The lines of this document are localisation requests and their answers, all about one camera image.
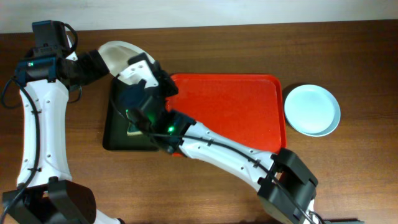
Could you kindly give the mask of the white plate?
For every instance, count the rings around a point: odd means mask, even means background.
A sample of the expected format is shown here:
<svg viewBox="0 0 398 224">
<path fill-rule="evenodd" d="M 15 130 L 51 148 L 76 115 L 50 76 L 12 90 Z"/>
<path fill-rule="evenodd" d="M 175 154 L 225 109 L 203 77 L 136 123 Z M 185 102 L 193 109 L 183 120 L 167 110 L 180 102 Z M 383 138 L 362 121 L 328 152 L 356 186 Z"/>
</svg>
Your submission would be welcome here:
<svg viewBox="0 0 398 224">
<path fill-rule="evenodd" d="M 127 67 L 127 60 L 140 53 L 146 53 L 151 60 L 155 61 L 151 55 L 141 48 L 123 41 L 110 41 L 103 44 L 98 49 L 110 74 L 116 77 L 122 70 Z"/>
</svg>

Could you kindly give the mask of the green and yellow sponge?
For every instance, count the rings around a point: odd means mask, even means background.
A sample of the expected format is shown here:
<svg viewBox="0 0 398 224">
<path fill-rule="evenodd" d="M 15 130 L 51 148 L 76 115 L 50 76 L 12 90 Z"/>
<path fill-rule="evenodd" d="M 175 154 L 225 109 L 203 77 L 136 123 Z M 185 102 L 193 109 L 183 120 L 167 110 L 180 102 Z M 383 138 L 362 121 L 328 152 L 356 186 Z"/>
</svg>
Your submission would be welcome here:
<svg viewBox="0 0 398 224">
<path fill-rule="evenodd" d="M 128 136 L 139 136 L 142 135 L 142 132 L 134 124 L 129 123 L 126 134 Z"/>
</svg>

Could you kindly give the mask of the light blue plate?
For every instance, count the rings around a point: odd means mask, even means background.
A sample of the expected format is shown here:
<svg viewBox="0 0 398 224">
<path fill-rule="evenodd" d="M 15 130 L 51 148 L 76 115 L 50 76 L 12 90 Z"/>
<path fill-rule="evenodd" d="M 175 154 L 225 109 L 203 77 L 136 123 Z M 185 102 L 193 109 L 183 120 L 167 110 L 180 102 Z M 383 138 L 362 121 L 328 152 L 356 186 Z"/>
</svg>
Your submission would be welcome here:
<svg viewBox="0 0 398 224">
<path fill-rule="evenodd" d="M 337 99 L 318 85 L 299 85 L 292 89 L 285 98 L 284 112 L 292 128 L 311 137 L 331 134 L 341 120 Z"/>
</svg>

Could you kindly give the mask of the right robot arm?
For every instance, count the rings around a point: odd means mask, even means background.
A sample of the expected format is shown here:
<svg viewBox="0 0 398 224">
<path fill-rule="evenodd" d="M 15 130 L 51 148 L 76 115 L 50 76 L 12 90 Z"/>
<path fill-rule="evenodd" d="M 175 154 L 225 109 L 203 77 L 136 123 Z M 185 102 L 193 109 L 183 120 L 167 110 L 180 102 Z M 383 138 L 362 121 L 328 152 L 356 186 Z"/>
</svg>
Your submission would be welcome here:
<svg viewBox="0 0 398 224">
<path fill-rule="evenodd" d="M 281 223 L 323 223 L 314 209 L 317 178 L 288 149 L 253 149 L 225 138 L 203 123 L 165 108 L 165 99 L 177 92 L 171 77 L 146 61 L 114 76 L 127 85 L 124 119 L 156 145 L 170 153 L 210 163 L 249 184 L 264 210 Z"/>
</svg>

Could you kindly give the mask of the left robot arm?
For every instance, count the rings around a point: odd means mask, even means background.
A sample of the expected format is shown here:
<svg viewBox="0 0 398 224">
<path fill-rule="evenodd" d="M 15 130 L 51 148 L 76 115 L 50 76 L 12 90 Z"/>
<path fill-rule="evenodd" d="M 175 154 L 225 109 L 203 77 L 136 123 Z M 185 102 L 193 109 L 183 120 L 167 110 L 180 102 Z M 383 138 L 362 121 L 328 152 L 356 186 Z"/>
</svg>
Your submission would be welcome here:
<svg viewBox="0 0 398 224">
<path fill-rule="evenodd" d="M 24 152 L 17 189 L 2 195 L 3 214 L 19 223 L 116 223 L 96 207 L 92 191 L 72 181 L 65 141 L 71 91 L 115 75 L 142 50 L 110 41 L 76 55 L 74 29 L 59 21 L 32 24 L 35 46 L 21 59 L 11 81 L 24 109 Z"/>
</svg>

